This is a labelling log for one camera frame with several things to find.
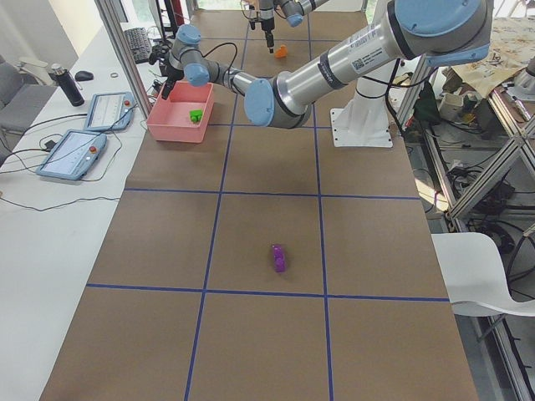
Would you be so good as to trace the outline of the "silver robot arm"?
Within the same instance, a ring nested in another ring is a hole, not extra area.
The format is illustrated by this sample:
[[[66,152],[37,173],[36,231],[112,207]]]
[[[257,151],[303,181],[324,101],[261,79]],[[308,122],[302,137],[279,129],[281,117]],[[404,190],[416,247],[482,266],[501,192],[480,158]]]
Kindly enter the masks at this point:
[[[264,33],[267,49],[269,53],[273,53],[273,32],[276,27],[275,15],[280,12],[279,16],[291,28],[295,28],[303,22],[306,15],[325,4],[325,1],[259,0],[244,1],[244,3],[246,3],[246,6],[243,7],[242,14],[247,20],[250,29],[255,30],[257,25],[260,26]]]
[[[259,79],[201,54],[200,31],[179,27],[167,55],[167,99],[178,80],[194,87],[220,84],[244,97],[256,126],[294,129],[308,120],[318,99],[397,58],[424,57],[432,68],[472,63],[489,52],[492,1],[390,1],[379,21],[346,38],[314,60],[271,79]]]

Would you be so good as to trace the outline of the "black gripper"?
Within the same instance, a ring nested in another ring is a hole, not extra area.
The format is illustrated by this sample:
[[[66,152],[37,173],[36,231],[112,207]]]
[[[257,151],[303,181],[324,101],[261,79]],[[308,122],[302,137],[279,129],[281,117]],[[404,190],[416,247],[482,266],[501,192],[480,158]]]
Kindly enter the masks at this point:
[[[162,86],[161,97],[168,99],[175,83],[184,79],[184,72],[179,68],[179,64],[171,53],[166,55],[165,66],[167,79]]]
[[[274,37],[272,31],[275,29],[274,8],[249,8],[249,24],[251,30],[256,29],[259,24],[263,32],[265,32],[265,39],[268,51],[274,51]]]

